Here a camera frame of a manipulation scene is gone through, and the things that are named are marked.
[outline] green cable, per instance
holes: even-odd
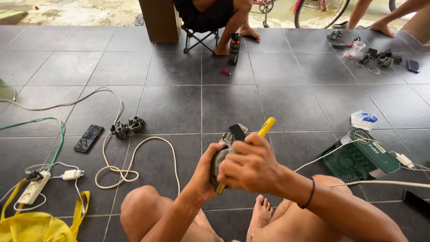
[[[10,125],[6,125],[6,126],[3,126],[3,127],[0,127],[0,130],[2,130],[2,129],[7,129],[7,128],[10,128],[10,127],[15,127],[15,126],[19,126],[19,125],[23,125],[23,124],[29,124],[29,123],[34,123],[34,122],[40,122],[40,121],[43,121],[43,120],[46,120],[46,119],[55,119],[55,120],[58,120],[57,118],[53,118],[53,117],[49,117],[49,118],[38,118],[38,119],[34,119],[34,120],[31,120],[31,121],[28,121],[28,122],[22,122],[22,123],[16,123],[16,124],[10,124]],[[58,120],[59,122],[60,122],[60,129],[61,129],[61,141],[60,141],[60,145],[58,146],[58,148],[57,148],[57,150],[55,151],[55,153],[54,153],[54,156],[52,157],[52,159],[51,159],[51,163],[49,164],[50,166],[48,166],[48,168],[46,169],[47,171],[49,171],[50,169],[51,169],[51,165],[54,163],[54,160],[55,160],[55,158],[57,157],[57,154],[58,154],[58,151],[60,150],[60,148],[61,148],[61,146],[63,145],[63,141],[64,141],[64,131],[63,131],[63,129],[64,129],[64,125],[63,125],[63,123],[60,121],[60,120]]]

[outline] water bottle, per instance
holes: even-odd
[[[230,42],[230,54],[228,55],[228,64],[236,65],[237,59],[239,58],[240,50],[240,34],[235,33],[231,36]]]

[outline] folding chair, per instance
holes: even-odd
[[[202,45],[204,45],[206,48],[208,48],[210,51],[212,51],[212,52],[214,52],[214,50],[212,50],[211,48],[209,48],[205,43],[203,43],[203,41],[207,38],[207,37],[209,37],[209,36],[211,36],[212,34],[213,35],[215,35],[215,38],[216,38],[216,40],[215,40],[215,47],[218,45],[218,38],[219,38],[219,34],[218,34],[218,29],[217,30],[213,30],[213,31],[210,31],[210,33],[208,34],[208,35],[206,35],[203,39],[199,39],[198,37],[196,37],[194,34],[195,33],[201,33],[201,32],[197,32],[197,31],[194,31],[194,30],[192,30],[192,29],[189,29],[189,28],[187,28],[187,27],[185,27],[184,25],[181,25],[181,28],[183,29],[183,30],[185,30],[185,32],[187,33],[187,39],[186,39],[186,41],[185,41],[185,48],[184,48],[184,52],[185,53],[187,53],[188,51],[190,51],[191,49],[193,49],[196,45],[198,45],[198,44],[202,44]],[[194,37],[194,39],[196,39],[198,42],[197,43],[195,43],[193,46],[191,46],[190,48],[188,48],[188,38],[189,37]]]

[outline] electrical outlet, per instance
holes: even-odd
[[[18,203],[24,203],[27,205],[33,204],[48,180],[51,178],[51,173],[49,171],[42,171],[40,174],[42,174],[43,178],[35,182],[30,182],[21,197],[18,199]]]

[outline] black smartphone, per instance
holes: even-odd
[[[90,125],[73,149],[79,152],[87,152],[102,130],[102,126]]]
[[[231,134],[234,135],[235,140],[245,141],[246,135],[239,124],[228,127],[228,130],[230,130]]]
[[[418,62],[408,60],[408,71],[420,73],[420,65],[418,64]]]
[[[426,216],[428,219],[430,219],[430,203],[424,201],[422,198],[418,197],[417,195],[413,194],[408,190],[405,190],[403,201],[407,205],[411,206],[412,208]]]

